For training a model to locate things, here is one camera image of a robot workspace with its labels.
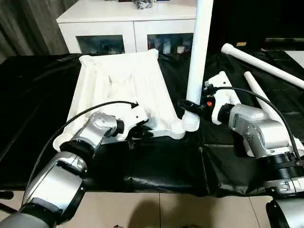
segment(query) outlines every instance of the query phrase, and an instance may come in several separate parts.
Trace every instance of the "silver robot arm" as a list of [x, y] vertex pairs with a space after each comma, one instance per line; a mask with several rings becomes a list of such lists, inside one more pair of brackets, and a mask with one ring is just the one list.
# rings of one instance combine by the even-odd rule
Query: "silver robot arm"
[[231, 86], [224, 72], [212, 77], [205, 85], [203, 104], [181, 100], [179, 107], [214, 124], [227, 124], [240, 134], [263, 172], [266, 193], [274, 198], [266, 205], [271, 227], [303, 228], [303, 160], [295, 158], [285, 126], [270, 119], [261, 109], [240, 104], [233, 90], [214, 90], [214, 86]]
[[123, 121], [101, 112], [92, 114], [34, 178], [19, 212], [0, 222], [0, 228], [54, 228], [69, 221], [85, 194], [83, 178], [103, 139], [127, 134], [132, 126], [148, 120], [141, 107], [134, 109], [134, 118], [129, 116]]
[[271, 120], [263, 110], [243, 104], [226, 104], [218, 116], [230, 129], [243, 136], [259, 161], [266, 192], [274, 198], [266, 205], [271, 226], [303, 228], [303, 161], [295, 159], [285, 127]]

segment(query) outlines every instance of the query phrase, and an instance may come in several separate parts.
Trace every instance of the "gray curtain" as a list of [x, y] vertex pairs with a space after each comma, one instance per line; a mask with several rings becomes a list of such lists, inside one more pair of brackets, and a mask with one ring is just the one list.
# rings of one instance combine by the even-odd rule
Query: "gray curtain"
[[68, 53], [56, 18], [78, 0], [0, 0], [0, 63], [16, 55]]

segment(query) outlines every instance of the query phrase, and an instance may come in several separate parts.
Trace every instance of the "glass cabinet door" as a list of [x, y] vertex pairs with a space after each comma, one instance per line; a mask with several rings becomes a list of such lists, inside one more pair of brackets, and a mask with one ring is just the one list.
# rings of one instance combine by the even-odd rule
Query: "glass cabinet door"
[[195, 19], [134, 22], [137, 52], [157, 49], [162, 54], [191, 52]]
[[122, 35], [77, 36], [76, 39], [83, 54], [113, 55], [125, 53]]
[[132, 21], [58, 25], [70, 53], [111, 55], [136, 52]]
[[193, 33], [148, 35], [148, 50], [155, 48], [159, 53], [187, 53], [191, 52]]

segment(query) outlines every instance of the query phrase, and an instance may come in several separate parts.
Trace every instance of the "white pipe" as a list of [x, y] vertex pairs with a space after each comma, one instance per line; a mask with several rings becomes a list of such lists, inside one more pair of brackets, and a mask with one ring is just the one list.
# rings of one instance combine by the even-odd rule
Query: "white pipe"
[[[266, 96], [266, 94], [264, 93], [264, 91], [262, 90], [260, 85], [257, 83], [255, 78], [252, 76], [252, 74], [249, 71], [247, 71], [244, 73], [244, 76], [245, 76], [245, 79], [247, 80], [252, 92], [264, 97], [265, 99], [267, 99], [269, 101], [268, 97]], [[266, 113], [268, 113], [270, 119], [280, 122], [285, 127], [285, 124], [283, 123], [281, 117], [278, 115], [278, 113], [272, 107], [270, 107], [267, 103], [265, 103], [264, 101], [262, 101], [258, 98], [257, 98], [257, 101], [260, 104], [261, 108]], [[304, 155], [303, 144], [301, 143], [301, 141], [298, 138], [294, 137], [294, 140], [295, 140], [295, 144], [299, 150], [300, 156], [303, 156]]]
[[238, 58], [246, 63], [249, 63], [257, 68], [260, 68], [272, 75], [275, 75], [291, 84], [294, 84], [302, 89], [304, 89], [304, 81], [283, 71], [279, 68], [276, 68], [275, 66], [272, 66], [258, 58], [255, 58], [243, 51], [240, 51], [233, 47], [231, 44], [224, 44], [222, 47], [222, 52], [228, 55], [231, 55], [235, 58]]
[[[198, 0], [192, 54], [187, 88], [187, 100], [200, 104], [201, 89], [206, 62], [209, 30], [212, 16], [213, 0]], [[183, 128], [188, 132], [198, 130], [200, 118], [185, 111], [182, 117]]]
[[[257, 83], [255, 78], [252, 76], [252, 74], [247, 71], [244, 73], [245, 79], [247, 80], [252, 92], [264, 97], [265, 99], [269, 100], [260, 85]], [[257, 98], [258, 103], [260, 104], [261, 108], [268, 113], [270, 119], [279, 121], [281, 124], [284, 124], [278, 113], [270, 107], [268, 104], [266, 104], [264, 101]]]

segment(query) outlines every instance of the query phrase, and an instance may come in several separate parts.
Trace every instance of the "table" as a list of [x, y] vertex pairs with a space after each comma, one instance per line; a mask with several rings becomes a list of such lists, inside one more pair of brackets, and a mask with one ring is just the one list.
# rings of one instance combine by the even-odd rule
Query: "table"
[[[251, 53], [301, 79], [304, 69], [284, 52]], [[80, 54], [11, 57], [0, 65], [2, 131], [0, 189], [24, 190], [35, 159], [48, 137], [65, 121], [80, 70]], [[179, 118], [177, 101], [186, 97], [189, 55], [160, 55], [159, 64]], [[249, 89], [250, 70], [269, 99], [304, 142], [303, 90], [224, 54], [208, 54], [205, 80], [224, 70], [235, 87]], [[255, 98], [238, 93], [243, 104]], [[50, 146], [40, 168], [55, 154]], [[262, 170], [244, 154], [242, 139], [226, 126], [201, 121], [182, 140], [160, 137], [105, 145], [85, 179], [89, 191], [180, 192], [196, 196], [254, 196], [265, 193]]]

